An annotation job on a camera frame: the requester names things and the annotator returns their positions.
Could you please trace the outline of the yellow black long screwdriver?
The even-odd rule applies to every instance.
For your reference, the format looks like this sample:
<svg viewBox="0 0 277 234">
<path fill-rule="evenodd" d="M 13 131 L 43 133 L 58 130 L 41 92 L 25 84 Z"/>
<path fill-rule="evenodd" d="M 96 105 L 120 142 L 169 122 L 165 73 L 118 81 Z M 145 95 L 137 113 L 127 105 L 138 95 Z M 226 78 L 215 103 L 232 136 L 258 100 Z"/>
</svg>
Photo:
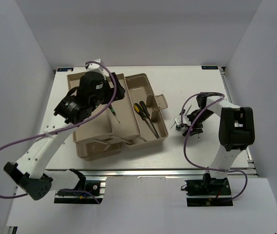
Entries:
<svg viewBox="0 0 277 234">
<path fill-rule="evenodd" d="M 146 124 L 148 125 L 148 127 L 150 128 L 150 130 L 153 132 L 153 134 L 155 135 L 156 138 L 160 138 L 152 120 L 151 120 L 151 115 L 150 113 L 148 112 L 148 109 L 147 109 L 147 106 L 145 104 L 144 101 L 140 101 L 139 102 L 139 106 L 140 106 L 140 109 L 141 109 L 141 112 L 143 113 L 143 116 L 144 116 L 144 120 L 146 122 Z"/>
</svg>

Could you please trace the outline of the beige cantilever toolbox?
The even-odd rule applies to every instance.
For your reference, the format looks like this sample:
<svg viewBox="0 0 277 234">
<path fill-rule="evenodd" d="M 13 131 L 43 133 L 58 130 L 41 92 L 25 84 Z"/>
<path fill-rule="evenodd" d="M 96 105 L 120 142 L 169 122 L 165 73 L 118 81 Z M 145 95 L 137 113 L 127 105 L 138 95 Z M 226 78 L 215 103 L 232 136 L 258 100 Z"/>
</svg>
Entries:
<svg viewBox="0 0 277 234">
<path fill-rule="evenodd" d="M 168 137 L 161 110 L 168 107 L 163 94 L 156 95 L 146 74 L 117 75 L 125 97 L 112 103 L 96 119 L 73 133 L 77 156 L 86 161 L 121 153 L 124 147 L 140 150 L 157 146 Z"/>
</svg>

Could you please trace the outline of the yellow black handle file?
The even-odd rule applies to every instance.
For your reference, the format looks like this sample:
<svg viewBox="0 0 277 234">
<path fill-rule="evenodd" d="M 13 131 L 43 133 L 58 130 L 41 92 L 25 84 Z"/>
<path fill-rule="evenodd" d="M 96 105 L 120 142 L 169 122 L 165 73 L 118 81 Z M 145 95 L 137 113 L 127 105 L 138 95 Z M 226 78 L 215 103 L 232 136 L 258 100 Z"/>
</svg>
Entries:
<svg viewBox="0 0 277 234">
<path fill-rule="evenodd" d="M 147 126 L 150 128 L 152 133 L 155 135 L 156 138 L 158 138 L 157 133 L 154 131 L 154 128 L 150 125 L 148 122 L 148 119 L 150 119 L 150 114 L 148 113 L 147 106 L 143 101 L 140 101 L 139 103 L 134 103 L 134 109 L 136 113 L 141 117 L 141 119 L 147 124 Z"/>
</svg>

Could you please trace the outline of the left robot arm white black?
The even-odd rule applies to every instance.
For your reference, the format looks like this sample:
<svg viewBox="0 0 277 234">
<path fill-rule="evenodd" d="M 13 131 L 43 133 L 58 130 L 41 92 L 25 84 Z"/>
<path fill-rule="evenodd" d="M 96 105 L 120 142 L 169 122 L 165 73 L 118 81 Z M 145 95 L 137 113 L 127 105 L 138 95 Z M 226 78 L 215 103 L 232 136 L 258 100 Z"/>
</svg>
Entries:
<svg viewBox="0 0 277 234">
<path fill-rule="evenodd" d="M 111 73 L 108 80 L 102 72 L 88 71 L 79 85 L 70 89 L 55 107 L 46 130 L 29 150 L 15 163 L 8 162 L 4 171 L 33 200 L 39 200 L 49 191 L 61 190 L 79 195 L 85 190 L 85 176 L 76 169 L 51 173 L 46 166 L 64 141 L 86 120 L 94 119 L 92 113 L 100 105 L 125 97 L 117 75 Z"/>
</svg>

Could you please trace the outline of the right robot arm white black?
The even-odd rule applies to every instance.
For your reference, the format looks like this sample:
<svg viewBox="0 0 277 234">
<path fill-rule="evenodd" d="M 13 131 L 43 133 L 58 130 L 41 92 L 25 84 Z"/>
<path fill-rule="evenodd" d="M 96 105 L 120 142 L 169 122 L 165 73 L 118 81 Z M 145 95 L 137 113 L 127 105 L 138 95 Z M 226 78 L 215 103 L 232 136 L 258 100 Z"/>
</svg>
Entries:
<svg viewBox="0 0 277 234">
<path fill-rule="evenodd" d="M 201 180 L 188 182 L 187 188 L 192 190 L 191 195 L 218 195 L 227 186 L 227 176 L 237 156 L 255 141 L 253 110 L 231 103 L 222 93 L 201 92 L 193 97 L 199 109 L 189 115 L 180 113 L 179 125 L 187 128 L 184 137 L 188 139 L 201 134 L 203 122 L 216 114 L 220 118 L 220 146 L 210 166 L 203 167 L 191 162 L 191 165 L 205 173 Z"/>
</svg>

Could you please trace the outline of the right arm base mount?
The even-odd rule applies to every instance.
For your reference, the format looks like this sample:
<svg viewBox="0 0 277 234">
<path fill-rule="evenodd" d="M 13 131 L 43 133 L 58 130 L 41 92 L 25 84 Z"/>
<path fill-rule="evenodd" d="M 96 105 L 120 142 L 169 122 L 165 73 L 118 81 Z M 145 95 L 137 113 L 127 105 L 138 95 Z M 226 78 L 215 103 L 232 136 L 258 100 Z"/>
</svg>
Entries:
<svg viewBox="0 0 277 234">
<path fill-rule="evenodd" d="M 225 179 L 212 180 L 209 184 L 203 179 L 186 180 L 181 186 L 186 192 L 188 207 L 230 207 L 233 206 L 229 181 Z"/>
</svg>

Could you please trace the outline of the small black green precision screwdriver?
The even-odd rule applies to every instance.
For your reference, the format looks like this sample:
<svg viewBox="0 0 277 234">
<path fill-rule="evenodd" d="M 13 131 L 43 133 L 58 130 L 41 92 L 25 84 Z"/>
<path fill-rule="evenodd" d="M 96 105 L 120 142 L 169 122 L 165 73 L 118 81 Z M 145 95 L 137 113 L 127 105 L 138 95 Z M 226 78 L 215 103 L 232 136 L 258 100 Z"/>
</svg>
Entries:
<svg viewBox="0 0 277 234">
<path fill-rule="evenodd" d="M 112 105 L 109 106 L 109 109 L 110 109 L 111 113 L 113 114 L 113 116 L 116 118 L 116 120 L 120 123 L 120 121 L 117 117 L 117 114 L 116 114 L 114 108 L 112 107 Z"/>
</svg>

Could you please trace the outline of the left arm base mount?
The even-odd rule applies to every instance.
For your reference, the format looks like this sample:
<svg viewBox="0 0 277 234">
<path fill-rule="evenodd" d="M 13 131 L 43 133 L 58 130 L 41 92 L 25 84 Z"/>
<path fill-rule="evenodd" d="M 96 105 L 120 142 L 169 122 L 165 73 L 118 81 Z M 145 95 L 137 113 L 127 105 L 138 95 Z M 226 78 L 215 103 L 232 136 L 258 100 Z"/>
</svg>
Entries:
<svg viewBox="0 0 277 234">
<path fill-rule="evenodd" d="M 106 177 L 87 177 L 79 187 L 80 192 L 56 191 L 54 204 L 95 204 L 102 202 L 106 187 Z"/>
</svg>

